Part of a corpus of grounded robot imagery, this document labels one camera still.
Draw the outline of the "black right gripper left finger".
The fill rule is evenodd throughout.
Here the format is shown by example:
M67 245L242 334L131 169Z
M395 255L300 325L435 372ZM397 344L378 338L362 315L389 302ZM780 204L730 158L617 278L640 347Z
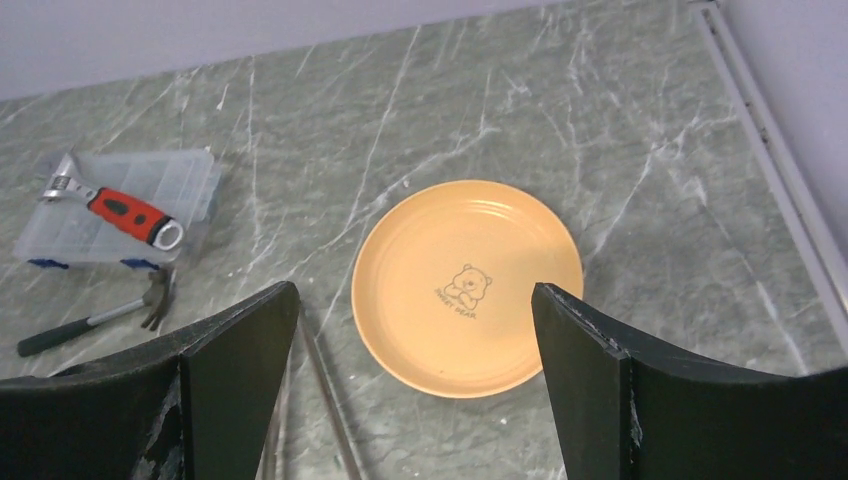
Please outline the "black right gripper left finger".
M1 383L5 479L251 479L300 311L275 283L53 376Z

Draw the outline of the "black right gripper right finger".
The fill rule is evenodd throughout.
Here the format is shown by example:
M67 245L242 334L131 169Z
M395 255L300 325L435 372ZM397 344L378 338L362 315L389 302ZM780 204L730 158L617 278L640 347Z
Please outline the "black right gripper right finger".
M847 371L764 373L685 350L551 283L532 313L571 479L843 479Z

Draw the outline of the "shiny metal tongs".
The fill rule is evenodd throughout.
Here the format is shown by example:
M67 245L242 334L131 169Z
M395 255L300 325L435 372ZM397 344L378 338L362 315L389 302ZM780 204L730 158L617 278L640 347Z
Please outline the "shiny metal tongs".
M342 407L337 398L335 388L319 346L316 332L310 326L305 308L298 314L296 337L305 351L305 365L309 365L316 378L321 393L327 419L334 434L340 459L348 479L364 479L354 442L349 435ZM275 401L271 420L266 432L256 479L282 479L284 470L284 437L288 415L288 401L291 392L291 361L286 365L283 380Z

